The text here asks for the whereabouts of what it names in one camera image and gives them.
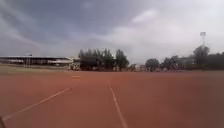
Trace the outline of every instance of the sky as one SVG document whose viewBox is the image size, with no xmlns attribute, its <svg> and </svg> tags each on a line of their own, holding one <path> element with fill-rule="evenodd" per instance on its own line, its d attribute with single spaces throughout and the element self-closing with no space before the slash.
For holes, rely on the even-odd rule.
<svg viewBox="0 0 224 128">
<path fill-rule="evenodd" d="M 223 0 L 0 0 L 0 56 L 121 49 L 131 63 L 224 51 Z"/>
</svg>

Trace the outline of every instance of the pole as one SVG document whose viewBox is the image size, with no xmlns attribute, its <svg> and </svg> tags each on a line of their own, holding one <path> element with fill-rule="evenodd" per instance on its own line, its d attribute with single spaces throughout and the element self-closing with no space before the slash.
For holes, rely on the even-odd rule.
<svg viewBox="0 0 224 128">
<path fill-rule="evenodd" d="M 29 58 L 27 57 L 26 58 L 26 68 L 28 67 L 28 60 L 29 60 Z"/>
<path fill-rule="evenodd" d="M 202 48 L 205 47 L 205 36 L 206 36 L 206 32 L 201 32 L 200 36 L 202 37 Z"/>
</svg>

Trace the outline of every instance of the white lane line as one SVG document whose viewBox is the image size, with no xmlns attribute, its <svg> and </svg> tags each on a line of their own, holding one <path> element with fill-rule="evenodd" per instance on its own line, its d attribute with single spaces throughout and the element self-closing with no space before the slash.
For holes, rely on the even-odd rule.
<svg viewBox="0 0 224 128">
<path fill-rule="evenodd" d="M 29 106 L 27 106 L 27 107 L 25 107 L 25 108 L 23 108 L 23 109 L 21 109 L 21 110 L 19 110 L 19 111 L 17 111 L 17 112 L 14 112 L 14 113 L 12 113 L 12 114 L 10 114 L 10 115 L 8 115 L 8 116 L 5 116 L 5 117 L 3 117 L 2 120 L 3 120 L 3 121 L 7 121 L 7 120 L 13 118 L 13 117 L 16 116 L 16 115 L 19 115 L 19 114 L 21 114 L 21 113 L 23 113 L 23 112 L 26 112 L 26 111 L 28 111 L 28 110 L 30 110 L 30 109 L 32 109 L 32 108 L 34 108 L 34 107 L 36 107 L 36 106 L 38 106 L 38 105 L 44 103 L 44 102 L 46 102 L 46 101 L 51 100 L 52 98 L 54 98 L 54 97 L 56 97 L 56 96 L 58 96 L 58 95 L 60 95 L 60 94 L 62 94 L 62 93 L 65 93 L 65 92 L 69 91 L 70 89 L 74 88 L 75 86 L 76 86 L 76 85 L 73 85 L 73 86 L 71 86 L 71 87 L 69 87 L 69 88 L 66 88 L 66 89 L 64 89 L 64 90 L 61 90 L 61 91 L 59 91 L 59 92 L 57 92 L 57 93 L 55 93 L 55 94 L 53 94 L 53 95 L 51 95 L 51 96 L 48 96 L 47 98 L 45 98 L 45 99 L 43 99 L 43 100 L 41 100 L 41 101 L 39 101 L 39 102 L 37 102 L 37 103 L 34 103 L 34 104 L 32 104 L 32 105 L 29 105 Z"/>
<path fill-rule="evenodd" d="M 109 84 L 109 87 L 110 87 L 110 91 L 111 91 L 111 93 L 112 93 L 112 95 L 113 95 L 114 104 L 115 104 L 115 106 L 116 106 L 116 108 L 117 108 L 117 113 L 118 113 L 118 116 L 119 116 L 119 118 L 120 118 L 120 120 L 121 120 L 122 126 L 123 126 L 123 128 L 128 128 L 128 125 L 127 125 L 127 123 L 125 122 L 125 119 L 124 119 L 124 117 L 123 117 L 123 115 L 122 115 L 122 113 L 121 113 L 121 109 L 120 109 L 120 107 L 119 107 L 119 105 L 118 105 L 117 98 L 116 98 L 116 96 L 115 96 L 115 93 L 114 93 L 114 91 L 113 91 L 113 88 L 111 87 L 111 83 L 110 83 L 110 81 L 108 81 L 108 84 Z"/>
</svg>

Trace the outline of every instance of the ground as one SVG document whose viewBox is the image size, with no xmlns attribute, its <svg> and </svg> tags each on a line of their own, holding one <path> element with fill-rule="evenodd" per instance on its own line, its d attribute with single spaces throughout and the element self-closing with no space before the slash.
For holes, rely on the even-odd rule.
<svg viewBox="0 0 224 128">
<path fill-rule="evenodd" d="M 0 115 L 7 128 L 224 127 L 221 71 L 5 72 Z"/>
</svg>

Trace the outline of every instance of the building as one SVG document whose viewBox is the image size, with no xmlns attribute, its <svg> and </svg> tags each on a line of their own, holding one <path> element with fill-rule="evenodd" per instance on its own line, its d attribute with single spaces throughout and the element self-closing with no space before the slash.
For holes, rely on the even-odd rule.
<svg viewBox="0 0 224 128">
<path fill-rule="evenodd" d="M 103 61 L 98 57 L 82 57 L 80 60 L 81 70 L 102 70 Z"/>
<path fill-rule="evenodd" d="M 72 63 L 73 70 L 80 71 L 81 70 L 80 65 L 81 65 L 80 59 L 77 59 L 77 58 L 73 59 L 73 63 Z"/>
<path fill-rule="evenodd" d="M 45 66 L 67 66 L 72 60 L 66 57 L 0 57 L 0 63 L 17 65 L 45 65 Z"/>
<path fill-rule="evenodd" d="M 137 64 L 137 65 L 135 66 L 135 70 L 136 70 L 137 72 L 144 72 L 144 71 L 146 71 L 146 68 L 145 68 L 145 65 Z"/>
</svg>

